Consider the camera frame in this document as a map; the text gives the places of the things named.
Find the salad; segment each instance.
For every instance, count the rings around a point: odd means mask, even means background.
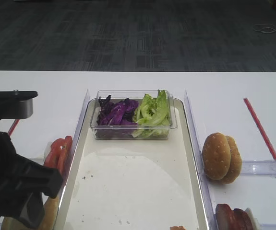
[[[98,126],[131,126],[133,128],[98,129],[99,138],[113,138],[116,131],[119,137],[131,138],[167,138],[170,126],[170,108],[167,93],[158,90],[157,97],[145,94],[141,103],[126,98],[117,103],[111,101],[111,95],[98,99],[100,112],[97,117]]]

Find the sesame seed bun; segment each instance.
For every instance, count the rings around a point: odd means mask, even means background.
[[[185,230],[185,228],[183,226],[174,226],[174,227],[171,227],[170,230]]]
[[[239,176],[241,172],[242,160],[238,152],[235,140],[229,136],[226,136],[226,138],[228,140],[228,145],[230,148],[231,159],[228,173],[221,180],[221,182],[224,184],[230,184],[234,182],[234,180]]]
[[[202,150],[204,172],[210,179],[221,180],[229,170],[230,147],[226,136],[222,133],[209,135]]]

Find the bread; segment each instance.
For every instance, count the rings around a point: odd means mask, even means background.
[[[230,184],[239,176],[241,172],[242,160],[234,138],[229,136],[226,136],[226,138],[230,148],[231,159],[228,173],[221,180],[221,182],[224,184]]]
[[[239,230],[234,212],[227,204],[217,204],[216,221],[219,230]]]
[[[183,226],[174,226],[174,227],[171,227],[170,230],[185,230]]]
[[[52,230],[58,212],[59,197],[48,198],[44,204],[45,216],[36,230]],[[5,217],[2,222],[1,230],[32,230],[16,219]]]
[[[205,174],[213,180],[221,180],[228,173],[230,148],[227,138],[221,133],[209,135],[202,150]]]

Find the white tray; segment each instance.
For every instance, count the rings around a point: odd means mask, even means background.
[[[207,229],[183,104],[168,140],[95,140],[84,117],[56,230]]]

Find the meat slice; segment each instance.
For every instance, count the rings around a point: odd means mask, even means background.
[[[235,218],[236,218],[236,221],[239,225],[240,230],[247,230],[247,227],[244,223],[244,219],[242,218],[242,213],[241,212],[243,212],[243,211],[239,208],[234,209],[234,215],[235,215]]]
[[[240,230],[234,212],[227,204],[217,204],[216,221],[219,230]]]
[[[246,230],[253,230],[253,225],[252,225],[251,219],[245,211],[243,211],[239,208],[235,208],[234,213],[235,213],[235,215],[241,216],[241,218],[243,219],[243,222],[245,224]]]

